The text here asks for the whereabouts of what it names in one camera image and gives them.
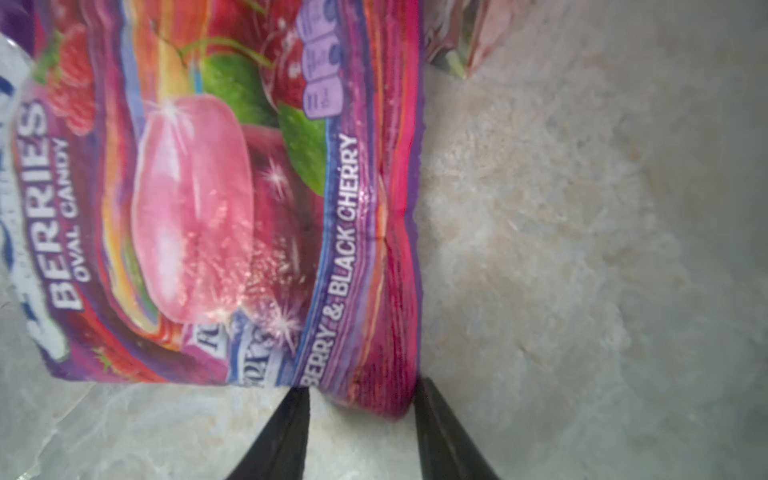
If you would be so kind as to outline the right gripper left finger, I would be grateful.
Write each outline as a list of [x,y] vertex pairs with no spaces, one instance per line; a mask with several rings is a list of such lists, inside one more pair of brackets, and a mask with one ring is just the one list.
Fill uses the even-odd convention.
[[309,390],[291,388],[227,480],[301,480],[309,420]]

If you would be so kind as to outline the purple Fox's candy bag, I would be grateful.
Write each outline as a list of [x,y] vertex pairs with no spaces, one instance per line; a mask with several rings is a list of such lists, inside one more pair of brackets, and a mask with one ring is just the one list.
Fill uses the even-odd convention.
[[1,257],[68,381],[419,370],[417,1],[5,1]]

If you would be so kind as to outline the floral paper bag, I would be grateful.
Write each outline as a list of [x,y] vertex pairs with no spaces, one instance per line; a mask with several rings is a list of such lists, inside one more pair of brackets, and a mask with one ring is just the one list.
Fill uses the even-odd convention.
[[531,0],[428,0],[425,60],[457,78],[471,76]]

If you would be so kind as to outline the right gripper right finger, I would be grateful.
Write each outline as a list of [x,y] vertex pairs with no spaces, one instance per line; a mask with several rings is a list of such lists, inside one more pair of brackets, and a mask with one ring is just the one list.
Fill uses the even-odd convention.
[[413,405],[423,479],[500,479],[431,379],[418,380]]

